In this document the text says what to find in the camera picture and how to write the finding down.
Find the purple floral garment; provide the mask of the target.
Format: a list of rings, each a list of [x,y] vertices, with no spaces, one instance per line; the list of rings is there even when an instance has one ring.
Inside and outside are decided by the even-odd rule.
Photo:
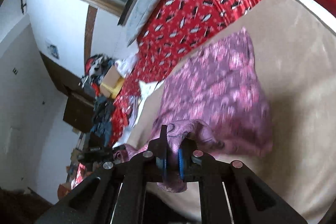
[[[173,172],[159,187],[171,193],[187,190],[178,174],[185,139],[211,155],[264,156],[272,150],[270,106],[245,28],[201,47],[165,79],[151,139],[162,126],[167,126],[167,165]]]

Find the pile of dark clothes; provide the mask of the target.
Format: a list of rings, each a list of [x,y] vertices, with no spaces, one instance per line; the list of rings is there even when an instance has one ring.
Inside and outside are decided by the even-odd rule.
[[[88,83],[94,90],[95,96],[99,96],[102,79],[115,64],[115,61],[104,53],[89,57],[84,65],[84,76],[81,78],[79,85],[84,88],[85,84]]]

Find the dark wooden cabinet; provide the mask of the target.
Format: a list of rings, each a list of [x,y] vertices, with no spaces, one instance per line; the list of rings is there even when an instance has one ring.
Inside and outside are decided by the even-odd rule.
[[[80,86],[80,78],[40,53],[47,72],[56,89],[67,96],[63,121],[75,129],[88,133],[92,128],[94,93],[86,85]]]

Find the cardboard box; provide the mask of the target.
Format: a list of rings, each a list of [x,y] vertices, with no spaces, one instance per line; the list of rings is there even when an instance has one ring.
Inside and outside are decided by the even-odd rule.
[[[117,68],[114,65],[112,65],[108,70],[108,72],[106,73],[106,75],[104,76],[104,78],[102,79],[100,87],[104,89],[115,88],[120,78],[121,75],[118,72]]]

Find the white papers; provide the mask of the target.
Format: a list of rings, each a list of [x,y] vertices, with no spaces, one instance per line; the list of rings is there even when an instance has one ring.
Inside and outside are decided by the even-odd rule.
[[[139,96],[131,96],[129,98],[129,107],[126,109],[126,113],[128,116],[128,125],[124,129],[124,134],[129,136],[131,134],[132,129],[138,123],[140,115],[143,111],[145,101],[147,98],[154,93],[157,89],[159,89],[163,85],[164,81],[161,82],[152,82],[145,83],[143,81],[139,82],[140,87],[140,95]]]

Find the red penguin print bedsheet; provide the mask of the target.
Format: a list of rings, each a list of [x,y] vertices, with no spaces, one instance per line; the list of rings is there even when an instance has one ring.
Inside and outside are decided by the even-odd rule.
[[[129,124],[126,109],[140,95],[139,82],[161,82],[191,50],[245,15],[261,0],[160,0],[137,37],[137,61],[113,100],[101,93],[91,133],[112,147]]]

